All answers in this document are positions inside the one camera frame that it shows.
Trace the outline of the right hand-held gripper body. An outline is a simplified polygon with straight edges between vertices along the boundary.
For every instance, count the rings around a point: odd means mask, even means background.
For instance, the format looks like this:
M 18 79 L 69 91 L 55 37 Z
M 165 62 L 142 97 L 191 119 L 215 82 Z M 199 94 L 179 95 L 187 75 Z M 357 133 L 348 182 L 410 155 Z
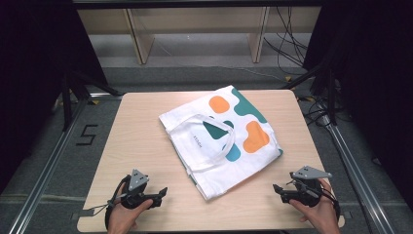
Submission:
M 280 188 L 280 196 L 283 203 L 288 203 L 291 199 L 299 201 L 305 206 L 314 207 L 319 203 L 322 189 L 320 178 L 330 178 L 331 173 L 304 166 L 296 172 L 289 173 L 291 183 L 296 190 L 284 190 Z

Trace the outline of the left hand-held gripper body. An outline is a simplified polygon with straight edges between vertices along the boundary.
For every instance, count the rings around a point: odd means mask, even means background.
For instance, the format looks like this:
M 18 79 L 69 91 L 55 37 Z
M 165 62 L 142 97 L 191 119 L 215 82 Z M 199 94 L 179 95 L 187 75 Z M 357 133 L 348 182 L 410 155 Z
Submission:
M 163 197 L 158 194 L 144 194 L 149 177 L 137 169 L 133 169 L 131 174 L 126 177 L 125 185 L 122 190 L 123 197 L 121 204 L 127 209 L 135 209 L 146 200 L 152 200 L 150 209 L 160 207 Z

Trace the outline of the white tote bag coloured shapes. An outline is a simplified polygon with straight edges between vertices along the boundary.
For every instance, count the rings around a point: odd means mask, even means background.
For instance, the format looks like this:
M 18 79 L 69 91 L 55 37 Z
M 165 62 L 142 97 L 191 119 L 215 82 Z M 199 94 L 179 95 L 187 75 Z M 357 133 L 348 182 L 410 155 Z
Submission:
M 205 200 L 223 195 L 282 155 L 272 126 L 233 86 L 178 106 L 159 119 Z

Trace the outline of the person's left hand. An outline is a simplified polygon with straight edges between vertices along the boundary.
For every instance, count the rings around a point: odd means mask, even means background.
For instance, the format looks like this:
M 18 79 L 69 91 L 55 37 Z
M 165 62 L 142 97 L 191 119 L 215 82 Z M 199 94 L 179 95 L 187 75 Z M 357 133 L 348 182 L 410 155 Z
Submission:
M 138 217 L 148 210 L 152 204 L 152 200 L 146 200 L 133 210 L 129 210 L 121 204 L 115 205 L 109 217 L 107 234 L 128 234 L 136 228 Z

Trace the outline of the person's right hand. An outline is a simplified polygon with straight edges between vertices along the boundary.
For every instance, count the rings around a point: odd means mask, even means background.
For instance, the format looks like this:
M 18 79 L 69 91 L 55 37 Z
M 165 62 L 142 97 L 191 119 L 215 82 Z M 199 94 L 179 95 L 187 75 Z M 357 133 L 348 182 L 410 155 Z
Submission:
M 289 204 L 302 214 L 300 221 L 309 221 L 319 234 L 341 234 L 331 197 L 331 186 L 322 178 L 319 182 L 325 195 L 321 196 L 316 206 L 307 207 L 293 199 L 289 201 Z

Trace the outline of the black metal stand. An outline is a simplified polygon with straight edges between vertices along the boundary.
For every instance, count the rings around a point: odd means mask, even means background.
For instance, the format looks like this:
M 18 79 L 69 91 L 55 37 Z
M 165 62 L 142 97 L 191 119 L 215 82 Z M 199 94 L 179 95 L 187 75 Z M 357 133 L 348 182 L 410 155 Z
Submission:
M 337 125 L 335 118 L 335 76 L 333 70 L 322 62 L 295 80 L 282 86 L 282 90 L 290 90 L 306 80 L 314 77 L 315 80 L 311 86 L 311 93 L 313 95 L 320 95 L 323 91 L 327 94 L 326 113 L 333 126 Z
M 123 95 L 122 92 L 109 87 L 107 84 L 96 81 L 82 72 L 73 70 L 66 72 L 61 79 L 61 96 L 64 113 L 63 129 L 65 131 L 69 129 L 73 122 L 70 94 L 74 94 L 78 100 L 88 100 L 92 95 L 88 91 L 87 85 L 95 86 L 114 97 L 121 97 Z

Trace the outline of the black curtain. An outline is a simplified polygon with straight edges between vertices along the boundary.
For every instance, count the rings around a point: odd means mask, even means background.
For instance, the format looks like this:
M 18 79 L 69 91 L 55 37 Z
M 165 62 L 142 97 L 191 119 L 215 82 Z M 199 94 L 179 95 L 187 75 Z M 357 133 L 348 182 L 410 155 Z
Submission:
M 375 156 L 413 211 L 413 0 L 325 0 L 304 67 L 332 65 L 342 97 Z
M 71 72 L 107 83 L 73 0 L 0 0 L 0 193 Z

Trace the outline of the light wooden bench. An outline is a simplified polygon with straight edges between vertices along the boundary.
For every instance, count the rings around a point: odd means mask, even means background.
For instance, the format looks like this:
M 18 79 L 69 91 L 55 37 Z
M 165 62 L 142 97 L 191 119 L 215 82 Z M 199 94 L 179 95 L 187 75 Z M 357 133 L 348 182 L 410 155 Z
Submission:
M 311 33 L 319 7 L 221 7 L 105 9 L 78 12 L 89 34 L 129 34 L 137 62 L 147 62 L 157 34 L 244 33 L 254 63 L 260 61 L 263 38 L 281 33 L 290 22 L 294 33 Z

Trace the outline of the aluminium floor rail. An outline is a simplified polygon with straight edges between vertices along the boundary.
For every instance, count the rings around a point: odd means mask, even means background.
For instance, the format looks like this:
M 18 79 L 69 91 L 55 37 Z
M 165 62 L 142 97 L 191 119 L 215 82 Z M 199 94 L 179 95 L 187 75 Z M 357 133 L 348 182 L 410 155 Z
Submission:
M 78 101 L 77 106 L 74 108 L 74 112 L 70 115 L 69 123 L 63 128 L 56 146 L 49 156 L 41 174 L 38 176 L 35 185 L 25 198 L 19 213 L 8 230 L 8 234 L 24 234 L 34 212 L 38 207 L 38 204 L 41 201 L 41 197 L 56 170 L 56 166 L 63 154 L 63 151 L 65 150 L 67 143 L 73 134 L 73 129 L 76 127 L 78 119 L 87 104 L 92 100 L 116 100 L 121 98 L 121 96 L 112 96 L 107 93 L 92 93 L 91 97 Z
M 364 207 L 368 210 L 378 232 L 380 234 L 395 234 L 395 229 L 391 225 L 385 210 L 380 205 L 379 200 L 368 184 L 338 126 L 334 125 L 328 116 L 324 116 L 322 121 L 331 133 L 334 142 L 337 144 L 344 167 L 347 170 L 347 175 L 353 182 L 357 194 L 363 202 Z

